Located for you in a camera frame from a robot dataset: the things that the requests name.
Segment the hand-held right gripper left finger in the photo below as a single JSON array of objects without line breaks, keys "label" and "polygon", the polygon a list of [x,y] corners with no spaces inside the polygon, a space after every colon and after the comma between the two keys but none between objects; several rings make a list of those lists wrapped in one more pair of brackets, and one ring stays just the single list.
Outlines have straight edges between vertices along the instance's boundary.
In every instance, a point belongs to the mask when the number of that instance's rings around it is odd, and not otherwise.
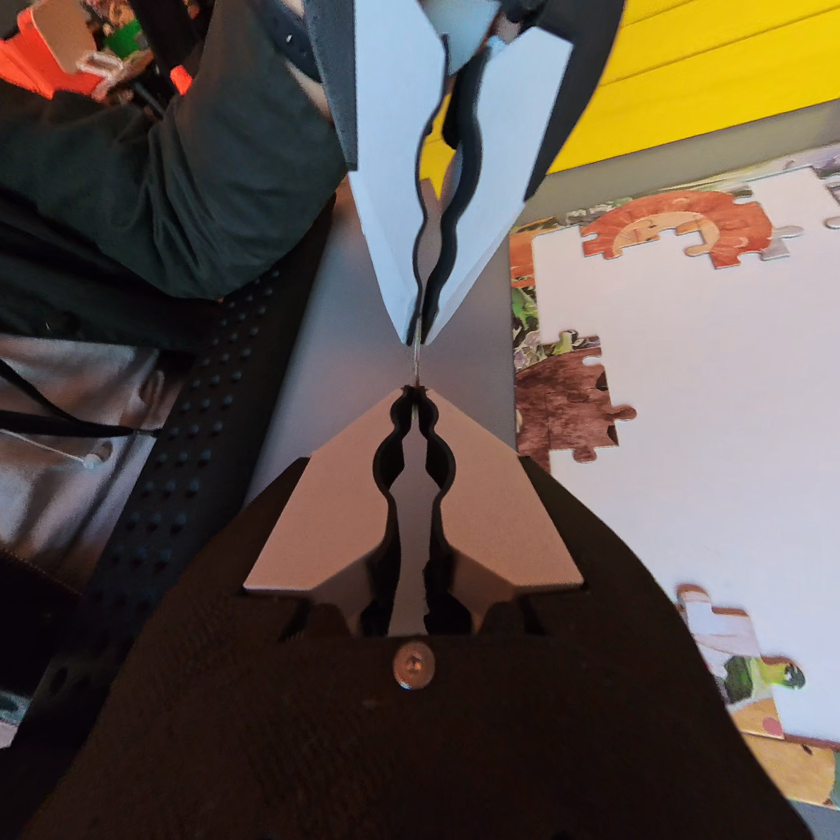
[{"label": "hand-held right gripper left finger", "polygon": [[391,490],[404,470],[414,389],[388,395],[308,459],[248,592],[337,606],[352,632],[387,632],[401,572]]}]

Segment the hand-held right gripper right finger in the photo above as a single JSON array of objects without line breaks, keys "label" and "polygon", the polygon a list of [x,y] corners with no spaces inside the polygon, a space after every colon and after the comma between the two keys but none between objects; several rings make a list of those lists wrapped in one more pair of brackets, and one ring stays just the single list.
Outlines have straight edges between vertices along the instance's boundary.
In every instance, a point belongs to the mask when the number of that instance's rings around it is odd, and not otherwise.
[{"label": "hand-held right gripper right finger", "polygon": [[490,608],[580,589],[584,577],[517,453],[435,391],[418,390],[437,486],[424,570],[428,608]]}]

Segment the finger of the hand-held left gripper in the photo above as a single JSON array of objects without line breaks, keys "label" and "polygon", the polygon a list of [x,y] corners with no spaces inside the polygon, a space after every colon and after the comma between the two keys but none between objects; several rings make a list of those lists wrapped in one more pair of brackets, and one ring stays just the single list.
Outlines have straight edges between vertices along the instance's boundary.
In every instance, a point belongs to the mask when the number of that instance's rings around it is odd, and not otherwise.
[{"label": "finger of the hand-held left gripper", "polygon": [[422,342],[452,318],[507,236],[525,194],[572,45],[541,28],[491,37],[458,74],[458,179],[441,218],[440,257],[425,290]]},{"label": "finger of the hand-held left gripper", "polygon": [[446,48],[418,2],[358,1],[354,56],[358,161],[350,185],[385,309],[410,344],[427,218],[418,166],[444,96]]}]

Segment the yellow plastic bin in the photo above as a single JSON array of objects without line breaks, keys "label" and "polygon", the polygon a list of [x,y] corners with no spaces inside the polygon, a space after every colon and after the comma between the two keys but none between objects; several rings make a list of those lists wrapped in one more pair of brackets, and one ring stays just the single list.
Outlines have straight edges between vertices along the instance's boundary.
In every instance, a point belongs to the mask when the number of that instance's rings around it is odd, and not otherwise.
[{"label": "yellow plastic bin", "polygon": [[549,173],[838,98],[838,1],[629,1]]}]

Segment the red puzzle piece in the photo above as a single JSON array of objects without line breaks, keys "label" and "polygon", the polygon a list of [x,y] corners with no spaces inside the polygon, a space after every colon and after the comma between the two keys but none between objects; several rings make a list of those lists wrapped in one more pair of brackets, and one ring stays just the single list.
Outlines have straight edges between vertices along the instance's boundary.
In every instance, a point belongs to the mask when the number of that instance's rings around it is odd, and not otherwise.
[{"label": "red puzzle piece", "polygon": [[604,256],[621,256],[625,248],[658,240],[659,234],[667,230],[675,230],[677,235],[689,233],[697,229],[699,221],[698,213],[684,210],[649,213],[621,227],[613,238],[611,250]]},{"label": "red puzzle piece", "polygon": [[623,246],[616,245],[616,238],[631,222],[632,219],[626,211],[615,208],[590,224],[581,226],[583,255],[603,256],[605,259],[621,256]]},{"label": "red puzzle piece", "polygon": [[759,253],[770,244],[772,223],[758,203],[733,204],[707,219],[718,231],[709,257],[716,269],[739,266],[743,254]]},{"label": "red puzzle piece", "polygon": [[721,232],[763,225],[759,204],[739,203],[729,193],[687,191],[684,198],[687,210],[709,219]]}]

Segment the puzzle frame tray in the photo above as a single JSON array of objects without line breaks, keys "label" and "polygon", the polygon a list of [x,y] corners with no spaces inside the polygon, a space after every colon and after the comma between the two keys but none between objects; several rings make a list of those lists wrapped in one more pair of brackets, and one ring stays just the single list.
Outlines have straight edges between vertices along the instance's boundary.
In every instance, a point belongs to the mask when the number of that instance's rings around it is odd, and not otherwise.
[{"label": "puzzle frame tray", "polygon": [[518,450],[644,562],[838,811],[838,143],[511,230]]}]

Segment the grey desk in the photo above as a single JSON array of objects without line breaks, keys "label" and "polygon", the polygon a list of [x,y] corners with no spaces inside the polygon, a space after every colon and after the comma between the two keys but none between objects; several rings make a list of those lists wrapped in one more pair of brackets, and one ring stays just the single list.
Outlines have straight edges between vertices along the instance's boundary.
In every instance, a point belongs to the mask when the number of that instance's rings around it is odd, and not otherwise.
[{"label": "grey desk", "polygon": [[[550,328],[600,335],[613,402],[636,408],[594,464],[552,454],[561,482],[669,595],[743,609],[761,650],[803,667],[776,701],[784,733],[838,744],[838,179],[800,153],[838,147],[838,99],[549,175],[518,224],[538,237]],[[801,226],[790,255],[714,269],[665,231],[619,259],[584,257],[567,216],[773,161],[757,199]],[[507,243],[438,339],[423,382],[515,443]],[[411,353],[380,300],[350,189],[333,228],[246,500],[408,382]]]}]

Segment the black dotted mat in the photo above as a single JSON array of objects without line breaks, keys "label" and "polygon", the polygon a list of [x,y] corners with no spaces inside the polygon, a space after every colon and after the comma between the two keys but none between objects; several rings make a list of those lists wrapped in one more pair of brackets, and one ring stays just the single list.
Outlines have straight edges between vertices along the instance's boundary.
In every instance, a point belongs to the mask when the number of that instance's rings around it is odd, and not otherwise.
[{"label": "black dotted mat", "polygon": [[229,296],[35,693],[26,728],[85,729],[194,555],[245,501],[332,226],[331,197],[279,264]]}]

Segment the black wristband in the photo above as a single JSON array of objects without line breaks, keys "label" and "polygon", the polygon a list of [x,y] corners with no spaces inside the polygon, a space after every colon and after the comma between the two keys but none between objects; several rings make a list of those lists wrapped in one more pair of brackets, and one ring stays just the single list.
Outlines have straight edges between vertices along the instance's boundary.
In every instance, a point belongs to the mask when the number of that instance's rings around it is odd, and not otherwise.
[{"label": "black wristband", "polygon": [[305,77],[320,84],[318,62],[303,13],[299,13],[282,1],[262,2],[265,26],[276,47]]}]

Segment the green white puzzle piece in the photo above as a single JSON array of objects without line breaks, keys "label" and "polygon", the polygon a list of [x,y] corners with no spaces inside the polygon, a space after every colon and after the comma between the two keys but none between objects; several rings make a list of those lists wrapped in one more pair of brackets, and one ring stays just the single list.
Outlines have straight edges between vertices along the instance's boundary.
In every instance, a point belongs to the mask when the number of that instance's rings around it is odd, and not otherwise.
[{"label": "green white puzzle piece", "polygon": [[600,348],[600,337],[597,335],[583,336],[575,330],[561,331],[558,340],[541,345],[541,351],[545,358],[574,352],[599,354],[601,352]]}]

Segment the person's pink clothing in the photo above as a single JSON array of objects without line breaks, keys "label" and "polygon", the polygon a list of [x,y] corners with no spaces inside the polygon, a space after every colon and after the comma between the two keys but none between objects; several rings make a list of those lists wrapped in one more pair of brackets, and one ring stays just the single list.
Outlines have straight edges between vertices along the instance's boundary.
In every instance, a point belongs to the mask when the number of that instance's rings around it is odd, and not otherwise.
[{"label": "person's pink clothing", "polygon": [[[83,421],[154,430],[164,425],[192,357],[112,344],[2,334],[2,361],[58,408]],[[73,455],[97,453],[92,470],[1,437],[2,548],[80,591],[151,453],[154,437],[23,434]]]}]

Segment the white hanging tag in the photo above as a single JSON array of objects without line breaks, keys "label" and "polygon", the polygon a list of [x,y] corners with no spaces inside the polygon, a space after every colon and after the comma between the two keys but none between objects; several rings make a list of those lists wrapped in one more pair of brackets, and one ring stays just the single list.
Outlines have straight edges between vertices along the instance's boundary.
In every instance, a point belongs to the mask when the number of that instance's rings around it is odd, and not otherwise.
[{"label": "white hanging tag", "polygon": [[79,1],[37,1],[29,9],[33,24],[59,68],[72,75],[98,51]]}]

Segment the orange reflective vest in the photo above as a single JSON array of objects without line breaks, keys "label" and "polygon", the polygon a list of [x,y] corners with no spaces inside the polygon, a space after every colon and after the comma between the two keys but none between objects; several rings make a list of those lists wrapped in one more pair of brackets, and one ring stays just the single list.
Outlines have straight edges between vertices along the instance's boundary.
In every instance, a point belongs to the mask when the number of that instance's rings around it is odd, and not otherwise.
[{"label": "orange reflective vest", "polygon": [[153,51],[128,2],[104,2],[105,18],[96,18],[97,7],[80,3],[98,51],[80,63],[76,74],[59,68],[33,24],[30,4],[17,13],[12,33],[2,37],[2,79],[46,99],[72,92],[102,102],[149,69]]}]

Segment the white drawstring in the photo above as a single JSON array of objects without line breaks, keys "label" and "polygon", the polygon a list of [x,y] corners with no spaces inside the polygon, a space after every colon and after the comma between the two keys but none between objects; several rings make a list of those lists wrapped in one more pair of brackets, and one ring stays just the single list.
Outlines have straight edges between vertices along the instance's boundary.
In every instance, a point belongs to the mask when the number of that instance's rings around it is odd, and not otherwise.
[{"label": "white drawstring", "polygon": [[5,435],[7,437],[13,438],[13,439],[17,440],[18,442],[26,444],[30,447],[37,448],[37,449],[39,449],[43,452],[46,452],[48,454],[52,454],[52,455],[55,455],[57,457],[60,457],[64,460],[77,462],[78,464],[81,464],[82,467],[85,470],[96,469],[96,468],[100,467],[104,463],[105,460],[107,460],[107,458],[102,459],[97,453],[95,453],[93,451],[91,451],[90,453],[88,453],[84,456],[73,455],[73,454],[68,453],[67,451],[65,451],[63,449],[48,446],[47,444],[37,442],[34,439],[31,439],[30,437],[27,437],[23,434],[16,433],[16,432],[13,432],[13,431],[9,431],[7,429],[1,429],[1,434]]}]

